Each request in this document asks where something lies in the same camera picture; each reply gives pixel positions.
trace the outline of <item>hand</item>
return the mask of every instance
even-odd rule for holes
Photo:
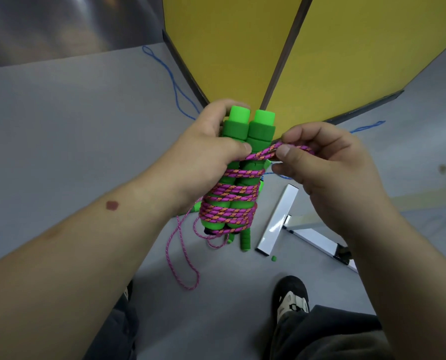
[[[181,213],[213,188],[229,163],[251,153],[248,143],[218,137],[220,123],[232,106],[249,107],[230,99],[210,103],[149,169],[156,172],[160,180],[167,181],[168,190],[176,188],[172,193],[174,214]]]
[[[326,122],[292,127],[282,141],[308,145],[306,151],[281,145],[274,164],[276,174],[303,184],[323,222],[341,236],[370,228],[388,210],[395,210],[385,192],[375,163],[361,141]]]

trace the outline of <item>yellow partition board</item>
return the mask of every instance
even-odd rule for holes
[[[406,86],[446,48],[446,0],[313,0],[268,105],[275,136]]]
[[[163,0],[166,32],[210,101],[260,107],[301,0]]]

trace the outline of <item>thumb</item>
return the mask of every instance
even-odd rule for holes
[[[229,164],[235,160],[243,160],[251,154],[251,145],[247,142],[236,141],[232,138],[219,138],[222,142],[221,152]]]
[[[276,157],[287,164],[300,180],[320,178],[328,169],[327,160],[286,144],[278,147]]]

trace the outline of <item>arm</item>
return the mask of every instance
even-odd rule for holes
[[[250,154],[208,105],[147,171],[0,259],[0,359],[80,359],[166,222]]]
[[[358,138],[327,123],[295,126],[273,171],[295,178],[347,242],[397,359],[446,359],[446,258],[391,204]]]

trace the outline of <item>pink rope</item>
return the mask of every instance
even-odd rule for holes
[[[244,160],[265,160],[270,159],[274,157],[276,149],[282,144],[282,142],[277,142],[276,144],[271,145],[269,148],[259,151],[254,154],[250,154],[247,156]],[[314,152],[307,146],[297,146],[298,148],[305,150],[311,154],[314,154]],[[261,177],[264,174],[265,170],[240,170],[240,169],[228,169],[225,172],[225,176],[229,177],[245,177],[245,178],[255,178],[255,177]],[[210,191],[210,193],[214,195],[218,195],[218,197],[211,197],[208,195],[205,195],[205,197],[202,197],[198,199],[196,203],[200,202],[201,200],[201,208],[199,211],[199,216],[196,218],[195,222],[193,222],[193,231],[195,234],[205,239],[208,245],[211,248],[219,249],[225,246],[228,242],[228,234],[230,233],[237,233],[242,230],[247,229],[251,226],[251,223],[253,221],[253,216],[256,212],[257,204],[252,208],[249,209],[238,209],[238,208],[223,208],[218,206],[213,206],[209,204],[207,201],[234,201],[234,200],[240,200],[240,201],[256,201],[258,198],[258,191],[259,191],[259,183],[255,186],[234,186],[230,184],[222,184],[217,183],[216,186],[213,187],[213,189]],[[189,215],[192,208],[186,212],[186,214],[183,216],[183,218],[180,220],[180,217],[176,217],[177,226],[168,238],[168,241],[166,242],[166,261],[168,262],[168,266],[171,269],[171,272],[173,273],[176,281],[186,290],[194,290],[199,284],[200,280],[200,273],[198,270],[193,266],[191,263],[191,260],[188,256],[188,252],[186,251],[186,247],[184,246],[183,241],[183,231],[181,229],[181,225]],[[231,224],[238,224],[243,225],[239,228],[224,228],[222,230],[214,231],[214,235],[208,235],[204,236],[198,233],[196,230],[196,223],[200,218],[203,218],[205,221],[208,222],[224,222],[224,223],[231,223]],[[176,270],[171,262],[170,254],[168,253],[168,250],[170,248],[171,241],[173,237],[175,236],[176,232],[179,233],[180,236],[180,243],[181,247],[183,249],[183,254],[186,262],[188,263],[188,266],[193,270],[196,274],[196,283],[193,286],[187,286],[183,283],[183,280],[178,276],[176,273]],[[220,237],[224,235],[223,242],[220,245],[213,245],[211,243],[211,240],[216,239],[217,237]]]

